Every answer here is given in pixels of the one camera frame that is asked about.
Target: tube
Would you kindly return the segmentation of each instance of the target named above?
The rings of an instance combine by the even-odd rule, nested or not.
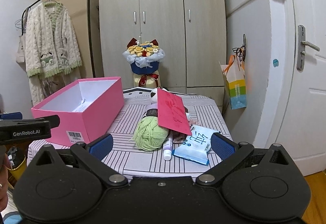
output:
[[[172,133],[169,133],[166,140],[163,143],[163,157],[164,160],[171,160],[172,158],[172,144],[173,144],[173,138]]]

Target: bow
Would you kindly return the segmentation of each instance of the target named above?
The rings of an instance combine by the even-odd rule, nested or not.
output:
[[[146,75],[141,76],[141,79],[139,80],[139,83],[138,83],[139,87],[144,86],[146,84],[147,76],[154,79],[156,87],[159,86],[159,76],[158,76],[158,74],[146,74]]]

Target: metal screw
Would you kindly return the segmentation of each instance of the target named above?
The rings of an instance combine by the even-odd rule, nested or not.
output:
[[[201,176],[198,177],[198,179],[202,183],[211,183],[212,181],[215,180],[215,177],[211,174],[202,174]]]
[[[159,182],[159,183],[157,183],[157,185],[158,185],[159,187],[164,187],[164,186],[166,186],[166,183],[164,183],[164,182]]]
[[[125,177],[121,174],[113,174],[109,177],[109,181],[112,183],[121,183],[124,179]]]

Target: white wall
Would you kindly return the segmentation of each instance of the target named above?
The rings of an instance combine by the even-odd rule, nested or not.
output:
[[[229,13],[245,0],[225,0]],[[276,115],[284,75],[284,0],[252,0],[227,18],[227,55],[247,37],[247,107],[226,109],[225,122],[235,142],[265,147]],[[273,66],[273,60],[279,66]]]
[[[36,0],[0,0],[0,109],[22,112],[23,118],[32,118],[31,94],[26,72],[15,61],[21,31],[15,21]]]

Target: table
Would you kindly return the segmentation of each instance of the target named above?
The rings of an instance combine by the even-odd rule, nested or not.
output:
[[[124,91],[124,106],[109,128],[113,136],[114,145],[112,151],[102,160],[128,179],[133,176],[145,177],[176,177],[197,176],[221,162],[221,158],[213,150],[208,152],[210,164],[208,166],[197,164],[172,156],[170,161],[165,161],[162,150],[146,152],[137,149],[131,139],[137,123],[150,104],[151,89],[133,88]],[[182,98],[185,107],[188,108],[190,117],[198,120],[202,126],[221,131],[221,134],[231,139],[229,130],[214,100],[195,94],[177,94]],[[29,146],[28,163],[35,156],[42,145],[48,144],[45,140],[34,141]],[[68,147],[52,144],[56,149]]]

